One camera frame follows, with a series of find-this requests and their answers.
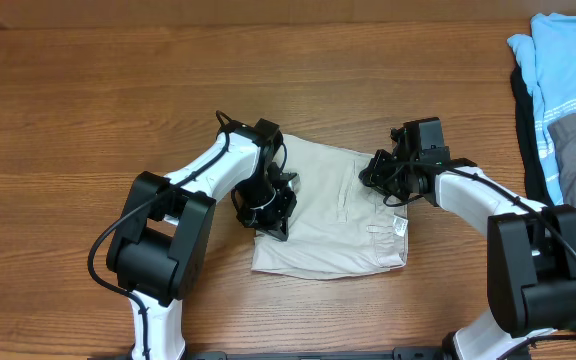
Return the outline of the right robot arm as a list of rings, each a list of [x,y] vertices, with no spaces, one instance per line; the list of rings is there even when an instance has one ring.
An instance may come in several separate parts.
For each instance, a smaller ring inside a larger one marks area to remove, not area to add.
[[[398,347],[396,359],[527,359],[542,341],[576,340],[576,209],[519,196],[466,158],[454,159],[438,118],[406,122],[359,174],[399,205],[425,199],[487,240],[488,309],[439,347]]]

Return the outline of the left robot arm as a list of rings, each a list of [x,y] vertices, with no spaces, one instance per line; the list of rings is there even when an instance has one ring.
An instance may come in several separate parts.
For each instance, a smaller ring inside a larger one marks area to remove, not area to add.
[[[144,171],[133,181],[111,237],[106,266],[115,290],[131,303],[131,359],[182,359],[182,301],[201,272],[217,203],[233,200],[237,220],[271,238],[288,238],[297,176],[274,157],[284,149],[277,124],[224,120],[214,144],[165,176]]]

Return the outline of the beige khaki shorts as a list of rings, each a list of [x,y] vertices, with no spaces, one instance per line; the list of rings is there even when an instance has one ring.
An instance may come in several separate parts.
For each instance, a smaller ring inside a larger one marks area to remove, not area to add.
[[[288,240],[258,232],[251,269],[330,280],[402,268],[408,257],[407,208],[388,207],[359,173],[371,156],[286,135],[275,156],[299,176]]]

